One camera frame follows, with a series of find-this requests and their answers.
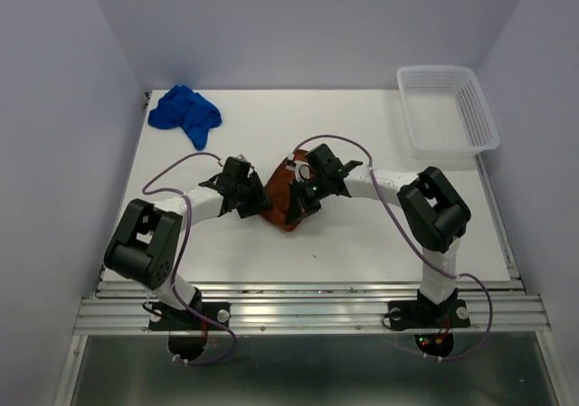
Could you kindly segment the brown towel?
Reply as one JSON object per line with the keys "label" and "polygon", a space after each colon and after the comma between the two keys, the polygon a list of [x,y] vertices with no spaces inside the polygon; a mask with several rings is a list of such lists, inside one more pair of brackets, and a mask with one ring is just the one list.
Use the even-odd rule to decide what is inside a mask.
{"label": "brown towel", "polygon": [[292,232],[303,218],[306,217],[304,210],[299,208],[294,210],[299,216],[293,223],[286,223],[288,212],[290,211],[290,183],[295,178],[295,172],[286,167],[286,159],[283,159],[272,173],[268,183],[264,186],[271,207],[260,212],[260,216],[272,225],[285,232]]}

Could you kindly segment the blue towel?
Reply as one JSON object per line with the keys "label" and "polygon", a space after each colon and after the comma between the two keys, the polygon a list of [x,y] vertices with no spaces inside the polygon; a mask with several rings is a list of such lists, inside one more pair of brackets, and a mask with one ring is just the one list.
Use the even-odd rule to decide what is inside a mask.
{"label": "blue towel", "polygon": [[194,148],[204,150],[209,132],[222,125],[220,110],[185,85],[175,85],[149,111],[149,126],[168,130],[181,128]]}

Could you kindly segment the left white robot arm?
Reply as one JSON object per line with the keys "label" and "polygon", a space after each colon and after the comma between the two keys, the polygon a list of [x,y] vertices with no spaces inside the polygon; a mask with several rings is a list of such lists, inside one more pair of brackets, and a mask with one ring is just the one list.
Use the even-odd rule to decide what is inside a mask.
{"label": "left white robot arm", "polygon": [[198,288],[178,274],[194,225],[236,211],[240,218],[254,216],[270,206],[253,165],[241,156],[222,161],[222,170],[194,189],[153,189],[142,194],[166,193],[165,200],[130,201],[104,253],[104,266],[137,282],[170,307],[170,317],[182,328],[195,326],[201,317]]}

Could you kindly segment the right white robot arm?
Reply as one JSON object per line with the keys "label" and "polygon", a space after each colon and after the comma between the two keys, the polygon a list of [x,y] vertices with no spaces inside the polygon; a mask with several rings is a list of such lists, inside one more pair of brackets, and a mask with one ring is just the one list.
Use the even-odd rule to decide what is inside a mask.
{"label": "right white robot arm", "polygon": [[460,238],[471,219],[470,208],[445,174],[429,166],[420,173],[379,170],[367,150],[367,162],[342,162],[326,144],[302,158],[290,153],[285,166],[293,174],[285,223],[293,225],[321,209],[329,196],[364,198],[383,204],[398,231],[423,263],[416,314],[436,325],[449,314],[456,291]]}

